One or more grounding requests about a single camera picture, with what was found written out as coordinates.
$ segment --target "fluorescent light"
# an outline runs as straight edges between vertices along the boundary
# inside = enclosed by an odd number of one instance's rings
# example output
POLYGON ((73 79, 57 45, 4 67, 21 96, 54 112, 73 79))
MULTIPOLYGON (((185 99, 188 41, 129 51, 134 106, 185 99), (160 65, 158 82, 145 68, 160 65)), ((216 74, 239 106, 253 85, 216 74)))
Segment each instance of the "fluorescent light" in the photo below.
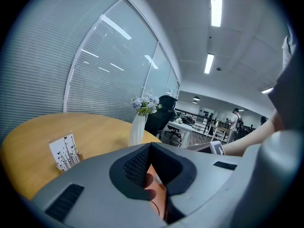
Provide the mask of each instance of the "fluorescent light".
POLYGON ((211 66, 212 66, 212 63, 213 63, 213 58, 214 58, 213 54, 208 54, 208 56, 207 56, 207 62, 206 62, 206 67, 205 67, 205 74, 210 73, 211 66))
POLYGON ((120 69, 120 70, 122 70, 122 71, 124 71, 122 68, 120 68, 120 67, 118 67, 118 66, 116 66, 116 65, 114 65, 113 63, 110 63, 112 66, 114 66, 114 67, 116 67, 116 68, 118 68, 118 69, 120 69))
POLYGON ((211 0, 211 25, 220 27, 222 21, 223 0, 211 0))
POLYGON ((102 70, 104 70, 104 71, 106 71, 106 72, 108 72, 108 73, 110 72, 110 71, 108 71, 108 70, 105 70, 105 69, 103 69, 103 68, 101 68, 101 67, 98 67, 98 68, 100 68, 100 69, 102 69, 102 70))
POLYGON ((272 91, 274 88, 270 88, 270 89, 266 89, 266 90, 263 90, 262 93, 263 94, 266 94, 266 93, 269 93, 270 91, 272 91))
POLYGON ((83 52, 86 52, 87 54, 90 54, 90 55, 92 55, 92 56, 94 56, 94 57, 99 57, 99 56, 97 56, 97 55, 95 55, 95 54, 93 54, 93 53, 91 53, 91 52, 88 52, 88 51, 86 51, 86 50, 83 50, 83 49, 81 49, 83 52))
POLYGON ((123 37, 125 37, 127 40, 132 39, 132 37, 125 32, 122 28, 120 28, 116 23, 114 23, 112 20, 110 20, 107 16, 103 16, 101 18, 104 22, 106 22, 109 26, 114 28, 117 32, 119 32, 123 37))
POLYGON ((153 62, 153 60, 151 59, 151 57, 149 55, 144 55, 144 57, 146 59, 148 59, 148 61, 152 64, 152 66, 155 68, 155 69, 158 69, 158 67, 156 66, 156 64, 153 62))

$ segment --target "office chair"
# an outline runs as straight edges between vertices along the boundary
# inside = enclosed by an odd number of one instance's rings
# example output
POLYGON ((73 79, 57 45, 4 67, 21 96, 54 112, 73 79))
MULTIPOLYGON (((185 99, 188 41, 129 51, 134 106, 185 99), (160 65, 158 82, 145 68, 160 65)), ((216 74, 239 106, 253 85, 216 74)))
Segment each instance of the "office chair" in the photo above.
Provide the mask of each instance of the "office chair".
POLYGON ((179 139, 181 140, 181 134, 177 133, 177 132, 180 131, 179 129, 177 129, 175 127, 172 127, 172 126, 168 126, 168 128, 172 130, 172 131, 165 131, 165 135, 166 135, 166 133, 171 133, 172 134, 169 139, 171 139, 172 136, 178 136, 179 139))
POLYGON ((156 136, 160 134, 164 127, 168 124, 171 117, 174 115, 174 107, 177 99, 163 95, 160 97, 161 109, 157 110, 154 114, 149 114, 145 130, 156 136))

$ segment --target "round table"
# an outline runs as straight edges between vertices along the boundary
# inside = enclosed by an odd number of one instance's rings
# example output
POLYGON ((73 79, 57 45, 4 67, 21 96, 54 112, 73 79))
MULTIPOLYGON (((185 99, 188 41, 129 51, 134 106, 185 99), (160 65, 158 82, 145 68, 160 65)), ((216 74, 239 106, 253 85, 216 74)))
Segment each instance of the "round table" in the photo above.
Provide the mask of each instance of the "round table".
MULTIPOLYGON (((33 118, 15 128, 4 140, 0 157, 16 191, 28 199, 61 174, 48 141, 72 131, 84 159, 128 146, 131 124, 101 115, 59 113, 33 118)), ((144 131, 142 143, 160 142, 144 131)))

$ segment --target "flower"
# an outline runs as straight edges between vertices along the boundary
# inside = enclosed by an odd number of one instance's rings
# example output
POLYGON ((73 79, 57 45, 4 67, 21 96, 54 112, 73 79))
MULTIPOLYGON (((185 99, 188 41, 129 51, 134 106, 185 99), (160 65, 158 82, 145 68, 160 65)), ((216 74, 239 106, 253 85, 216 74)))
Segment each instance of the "flower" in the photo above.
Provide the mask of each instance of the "flower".
POLYGON ((156 105, 158 105, 158 104, 160 103, 160 100, 159 100, 158 97, 154 97, 154 103, 155 103, 156 105))
POLYGON ((142 106, 142 102, 139 98, 136 98, 132 101, 133 107, 138 110, 142 106))
POLYGON ((155 106, 153 102, 150 102, 150 103, 148 104, 148 107, 153 107, 153 106, 155 106))
POLYGON ((132 106, 140 116, 156 113, 162 106, 159 104, 159 98, 151 94, 146 94, 141 98, 132 99, 132 106))

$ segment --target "flower vase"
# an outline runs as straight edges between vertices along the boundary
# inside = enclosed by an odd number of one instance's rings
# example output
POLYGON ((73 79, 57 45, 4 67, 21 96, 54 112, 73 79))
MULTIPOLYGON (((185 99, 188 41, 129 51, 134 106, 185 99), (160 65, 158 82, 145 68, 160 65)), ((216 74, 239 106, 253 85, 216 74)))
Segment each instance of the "flower vase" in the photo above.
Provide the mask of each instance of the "flower vase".
POLYGON ((141 143, 143 138, 145 122, 146 122, 145 116, 139 116, 138 114, 136 114, 129 135, 128 147, 138 145, 141 143))

